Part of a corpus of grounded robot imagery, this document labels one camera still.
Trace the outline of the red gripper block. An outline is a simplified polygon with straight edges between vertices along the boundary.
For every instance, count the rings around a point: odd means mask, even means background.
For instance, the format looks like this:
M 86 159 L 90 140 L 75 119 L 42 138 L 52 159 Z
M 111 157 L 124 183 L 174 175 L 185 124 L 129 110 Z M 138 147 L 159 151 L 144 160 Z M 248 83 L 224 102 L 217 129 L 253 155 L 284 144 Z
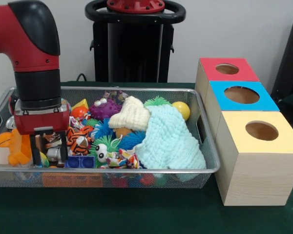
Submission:
M 36 137 L 33 134 L 42 130 L 52 129 L 53 132 L 59 132 L 62 141 L 60 147 L 61 161 L 66 162 L 68 159 L 66 143 L 66 130 L 69 125 L 68 105 L 35 111 L 22 110 L 20 105 L 16 105 L 14 110 L 14 121 L 21 135 L 30 135 L 32 159 L 35 166 L 41 165 L 41 156 L 36 146 Z

